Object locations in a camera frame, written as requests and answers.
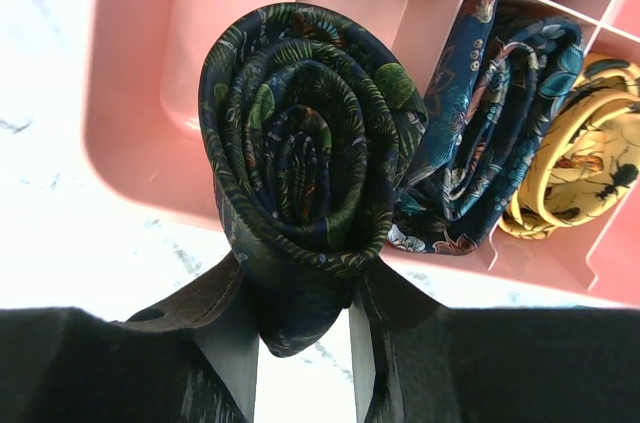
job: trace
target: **rolled necktie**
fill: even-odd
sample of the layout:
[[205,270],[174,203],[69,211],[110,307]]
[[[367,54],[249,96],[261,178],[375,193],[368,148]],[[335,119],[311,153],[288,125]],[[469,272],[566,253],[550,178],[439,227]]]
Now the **rolled necktie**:
[[543,239],[582,225],[622,198],[640,166],[640,68],[590,54],[500,228]]
[[202,138],[224,232],[276,356],[317,341],[384,244],[426,124],[404,68],[330,10],[259,8],[206,57]]
[[499,14],[491,28],[495,2],[465,2],[425,95],[429,124],[388,237],[399,248],[475,250],[524,178],[582,67],[581,31],[571,20]]

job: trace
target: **pink organizer box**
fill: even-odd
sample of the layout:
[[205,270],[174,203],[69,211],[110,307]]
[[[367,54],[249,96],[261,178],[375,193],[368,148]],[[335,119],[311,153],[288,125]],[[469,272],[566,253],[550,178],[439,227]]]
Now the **pink organizer box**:
[[[108,192],[157,218],[220,230],[197,116],[204,57],[256,7],[301,1],[341,12],[388,45],[424,92],[462,0],[96,0],[82,143]],[[533,15],[569,15],[587,49],[640,64],[639,0],[502,0]],[[396,266],[425,265],[640,306],[640,190],[608,214],[543,241],[500,230],[464,257],[388,247]]]

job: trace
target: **yellow tie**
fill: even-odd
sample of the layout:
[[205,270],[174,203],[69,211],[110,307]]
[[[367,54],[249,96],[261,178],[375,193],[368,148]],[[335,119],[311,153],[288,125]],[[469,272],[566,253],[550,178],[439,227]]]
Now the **yellow tie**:
[[591,221],[638,177],[640,68],[593,53],[551,124],[500,228],[542,239]]

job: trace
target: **dark floral fabric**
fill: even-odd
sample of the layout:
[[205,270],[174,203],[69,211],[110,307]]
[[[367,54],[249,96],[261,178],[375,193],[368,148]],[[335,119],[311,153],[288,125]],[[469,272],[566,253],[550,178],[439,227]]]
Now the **dark floral fabric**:
[[429,124],[401,184],[389,241],[415,252],[475,250],[582,63],[571,20],[496,15],[496,0],[466,0],[424,98]]
[[213,45],[199,116],[260,334],[273,354],[293,355],[350,305],[384,244],[424,102],[363,27],[282,3],[242,17]]

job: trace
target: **white marble countertop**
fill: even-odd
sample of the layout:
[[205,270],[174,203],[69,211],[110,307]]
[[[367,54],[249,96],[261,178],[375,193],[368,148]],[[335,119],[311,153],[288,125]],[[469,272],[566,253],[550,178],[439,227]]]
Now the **white marble countertop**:
[[[0,0],[0,308],[73,305],[126,319],[228,246],[220,233],[123,212],[84,176],[78,125],[90,3]],[[405,276],[453,307],[598,304],[442,270]],[[261,347],[259,364],[258,423],[303,414],[307,423],[355,421],[346,312],[296,357]]]

